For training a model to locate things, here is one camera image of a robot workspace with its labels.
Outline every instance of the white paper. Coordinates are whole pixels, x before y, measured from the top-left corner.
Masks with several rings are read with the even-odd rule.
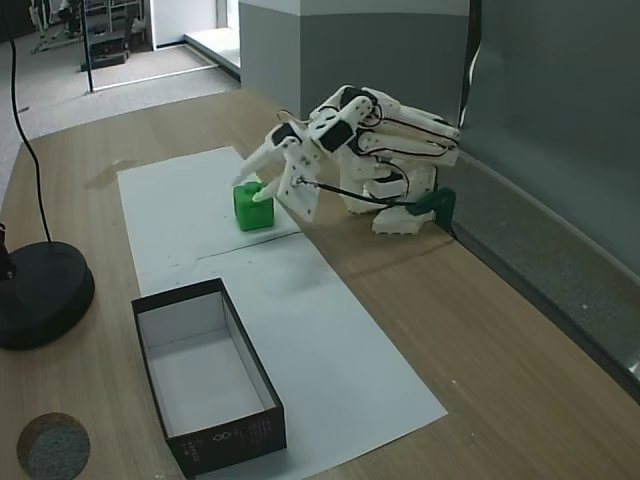
[[[135,188],[121,184],[123,190]],[[132,196],[123,191],[126,211],[125,198]],[[132,231],[140,237],[131,238]],[[153,241],[140,229],[129,236],[132,249]],[[133,249],[134,258],[138,253]],[[289,446],[202,479],[306,478],[446,414],[302,233],[169,269],[138,271],[145,296],[216,277],[227,285],[284,403]]]
[[[300,228],[276,202],[276,226],[241,232],[232,182],[242,157],[231,147],[118,173],[138,274],[255,245]]]

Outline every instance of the wall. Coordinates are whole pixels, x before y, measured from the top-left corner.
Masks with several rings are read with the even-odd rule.
[[[640,275],[640,3],[483,9],[464,147]]]
[[[215,0],[152,0],[156,46],[184,40],[185,33],[217,27]]]
[[[388,92],[406,105],[457,123],[466,17],[313,15],[302,17],[301,26],[303,115],[351,84]]]
[[[306,116],[344,84],[459,114],[467,0],[242,0],[243,86]]]
[[[242,86],[301,110],[300,17],[240,3]]]

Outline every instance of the black lamp base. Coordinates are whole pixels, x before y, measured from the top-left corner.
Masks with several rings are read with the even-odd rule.
[[[31,350],[71,330],[91,306],[95,284],[83,255],[65,243],[11,253],[15,278],[0,282],[0,348]]]

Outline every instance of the white robotic arm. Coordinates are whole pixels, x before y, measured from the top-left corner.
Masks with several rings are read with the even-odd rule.
[[[277,196],[312,222],[320,190],[342,195],[352,213],[382,210],[376,233],[417,233],[434,213],[413,215],[415,205],[437,185],[437,167],[453,166],[460,132],[442,118],[405,107],[388,95],[346,86],[314,110],[307,122],[283,123],[243,164],[236,184],[272,162],[283,174],[256,194]],[[323,162],[340,169],[340,186],[317,182]]]

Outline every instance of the wire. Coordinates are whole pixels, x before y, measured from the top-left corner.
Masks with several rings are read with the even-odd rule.
[[[413,125],[411,123],[403,122],[402,120],[396,120],[395,118],[385,118],[385,121],[386,122],[391,122],[391,123],[397,123],[398,125],[403,125],[405,127],[413,128],[414,130],[419,130],[420,132],[428,133],[429,135],[433,135],[435,137],[440,137],[440,138],[443,138],[445,140],[449,140],[450,142],[453,142],[456,145],[458,145],[460,143],[459,140],[456,140],[455,138],[448,137],[448,136],[443,135],[441,133],[433,132],[431,130],[419,127],[417,125]]]
[[[293,113],[291,113],[289,110],[285,110],[284,108],[282,110],[278,110],[278,113],[276,114],[278,120],[280,120],[281,122],[284,122],[284,120],[282,120],[281,118],[283,113],[289,117],[288,120],[293,120],[298,125],[309,125],[311,123],[311,120],[300,120]]]
[[[409,192],[411,191],[411,180],[409,179],[409,175],[407,175],[407,172],[405,172],[402,168],[400,168],[395,163],[391,163],[387,160],[380,160],[378,158],[378,163],[381,163],[383,165],[388,165],[400,172],[400,174],[404,177],[405,182],[407,182],[407,191],[404,193],[404,196],[406,198],[409,195]]]
[[[429,158],[440,158],[444,157],[449,149],[446,147],[442,147],[442,151],[440,153],[418,153],[418,152],[407,152],[404,150],[398,150],[396,148],[374,148],[373,150],[369,150],[368,152],[361,152],[360,155],[375,155],[376,153],[381,152],[393,152],[399,155],[406,155],[408,157],[429,157]]]
[[[47,224],[47,216],[44,212],[44,204],[42,202],[42,181],[40,179],[40,162],[38,161],[38,156],[36,152],[33,150],[33,147],[29,143],[29,139],[24,133],[22,129],[22,124],[20,123],[20,114],[18,112],[18,100],[16,95],[16,76],[18,71],[18,49],[16,47],[16,42],[13,38],[13,34],[11,33],[11,27],[9,26],[9,22],[7,21],[7,13],[4,7],[4,0],[0,1],[0,16],[2,17],[2,25],[4,27],[4,31],[9,38],[9,43],[11,44],[11,109],[13,110],[13,120],[16,124],[16,128],[18,129],[18,133],[20,133],[20,137],[22,138],[23,143],[29,150],[31,154],[31,158],[33,158],[33,163],[36,168],[36,187],[38,190],[38,206],[40,207],[40,217],[42,217],[42,226],[44,227],[44,232],[47,235],[47,242],[51,243],[51,234],[49,233],[49,225]]]
[[[341,188],[326,183],[310,182],[309,180],[305,180],[304,178],[299,178],[298,183],[317,187],[328,192],[337,193],[338,195],[353,198],[354,200],[373,203],[374,205],[383,205],[385,207],[410,207],[415,205],[415,202],[396,202],[395,200],[384,200],[381,198],[365,197],[364,195],[358,195],[357,193],[348,192],[347,190],[342,190]]]

